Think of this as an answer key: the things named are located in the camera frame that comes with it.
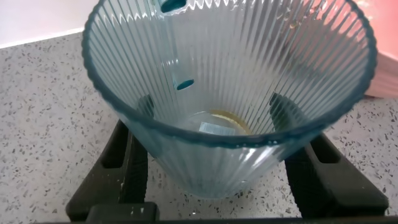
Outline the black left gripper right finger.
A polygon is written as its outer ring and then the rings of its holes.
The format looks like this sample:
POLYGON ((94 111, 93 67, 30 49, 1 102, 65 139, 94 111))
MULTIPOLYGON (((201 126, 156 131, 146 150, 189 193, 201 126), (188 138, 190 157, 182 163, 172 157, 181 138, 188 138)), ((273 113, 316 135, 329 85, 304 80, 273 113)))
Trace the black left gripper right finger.
POLYGON ((387 197, 321 134, 285 160, 303 218, 383 216, 387 197))

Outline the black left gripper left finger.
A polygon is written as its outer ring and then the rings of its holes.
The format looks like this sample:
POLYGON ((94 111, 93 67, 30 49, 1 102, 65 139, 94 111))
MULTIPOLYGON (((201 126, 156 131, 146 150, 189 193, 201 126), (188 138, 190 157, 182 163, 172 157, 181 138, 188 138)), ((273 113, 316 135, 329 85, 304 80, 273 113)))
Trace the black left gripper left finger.
POLYGON ((144 202, 148 154, 118 121, 99 159, 66 206, 71 221, 85 221, 95 205, 144 202))

